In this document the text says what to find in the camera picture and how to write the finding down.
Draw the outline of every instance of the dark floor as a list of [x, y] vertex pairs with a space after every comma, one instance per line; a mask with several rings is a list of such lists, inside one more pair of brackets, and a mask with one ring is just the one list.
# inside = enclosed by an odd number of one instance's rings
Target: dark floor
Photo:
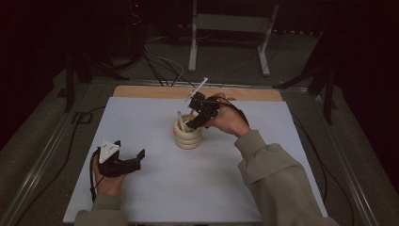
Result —
[[[269, 77], [261, 75], [256, 50], [250, 48], [255, 46], [253, 43], [219, 46], [200, 42], [197, 70], [194, 73], [186, 71], [189, 39], [156, 39], [147, 42], [146, 47], [153, 55], [167, 59], [178, 73], [181, 67], [173, 62], [180, 64], [184, 69], [183, 77], [188, 81], [200, 82], [203, 77], [209, 77], [207, 86], [239, 85], [249, 89], [270, 89], [270, 86], [287, 81], [301, 73], [316, 42], [317, 37], [312, 36], [273, 34], [266, 51], [271, 71]], [[166, 65], [162, 61], [157, 60], [157, 62]], [[45, 166], [45, 171], [42, 174], [38, 173], [40, 181], [37, 189], [32, 194], [27, 194], [25, 203], [31, 203], [28, 202], [28, 198], [37, 196], [56, 176], [56, 172], [67, 157], [74, 127], [71, 120], [75, 112], [85, 112], [106, 105], [108, 97], [112, 96], [113, 90], [119, 84], [160, 86], [145, 63], [141, 60], [134, 67], [121, 72], [122, 75], [131, 78], [128, 82], [115, 81], [95, 72], [97, 76], [90, 85], [78, 86], [76, 104], [70, 115], [63, 112], [65, 99], [56, 97], [59, 90], [65, 88], [65, 73], [56, 77], [53, 91], [0, 153], [2, 220], [9, 218], [7, 216], [9, 213], [24, 213], [23, 208], [16, 210], [9, 208], [13, 206], [12, 201], [16, 199], [25, 176], [32, 169], [40, 153], [49, 148], [48, 144], [54, 144], [54, 153], [49, 156], [49, 164]], [[156, 66], [156, 70], [169, 83], [174, 79], [175, 74], [165, 68]], [[326, 172], [327, 184], [325, 184], [323, 171], [310, 141], [298, 128], [317, 184], [322, 194], [327, 192], [325, 205], [328, 214], [340, 225], [351, 225], [352, 220], [354, 220], [353, 225], [398, 225], [398, 195], [377, 161], [340, 89], [334, 89], [336, 107], [332, 110], [333, 124], [327, 125], [320, 113], [319, 98], [309, 96], [303, 89], [309, 82], [309, 80], [303, 81], [293, 88], [282, 90], [281, 94], [290, 107], [293, 117], [297, 117], [303, 124], [323, 163], [332, 174]], [[188, 84], [180, 79], [178, 85]], [[65, 169], [40, 198], [26, 209], [27, 212], [18, 225], [65, 225], [62, 223], [62, 218], [102, 113], [102, 110], [95, 111], [91, 123], [79, 125]], [[54, 141], [58, 125], [63, 121], [67, 124]]]

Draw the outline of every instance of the white bracket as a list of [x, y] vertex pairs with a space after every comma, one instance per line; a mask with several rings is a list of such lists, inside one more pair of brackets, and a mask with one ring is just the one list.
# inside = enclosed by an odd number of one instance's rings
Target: white bracket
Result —
[[120, 145], [111, 143], [103, 139], [103, 143], [100, 148], [100, 159], [99, 162], [105, 162], [112, 154], [120, 149]]

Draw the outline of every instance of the person's left hand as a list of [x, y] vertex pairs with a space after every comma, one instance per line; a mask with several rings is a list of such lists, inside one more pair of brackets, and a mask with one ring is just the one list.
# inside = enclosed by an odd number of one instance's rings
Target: person's left hand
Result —
[[97, 193], [112, 196], [119, 196], [123, 181], [127, 174], [119, 177], [104, 177], [99, 171], [99, 155], [94, 156], [93, 171], [96, 178]]

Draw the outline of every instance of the forearm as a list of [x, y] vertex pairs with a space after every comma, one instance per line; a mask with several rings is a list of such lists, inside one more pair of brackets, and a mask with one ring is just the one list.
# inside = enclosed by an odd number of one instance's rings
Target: forearm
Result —
[[239, 170], [264, 225], [338, 225], [323, 218], [305, 170], [279, 144], [266, 145], [258, 131], [251, 131], [235, 146], [244, 158]]
[[127, 224], [126, 216], [120, 211], [120, 198], [104, 194], [97, 195], [90, 212], [79, 211], [74, 222], [75, 226], [125, 226]]

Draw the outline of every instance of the sleeve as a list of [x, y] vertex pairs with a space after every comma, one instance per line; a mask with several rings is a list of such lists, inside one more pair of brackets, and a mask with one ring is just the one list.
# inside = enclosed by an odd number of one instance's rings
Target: sleeve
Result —
[[279, 144], [266, 145], [259, 131], [253, 130], [234, 145], [243, 156], [238, 168], [263, 225], [338, 225], [322, 216], [304, 168]]
[[91, 211], [81, 210], [76, 214], [75, 226], [127, 226], [127, 218], [120, 211], [120, 198], [98, 194]]

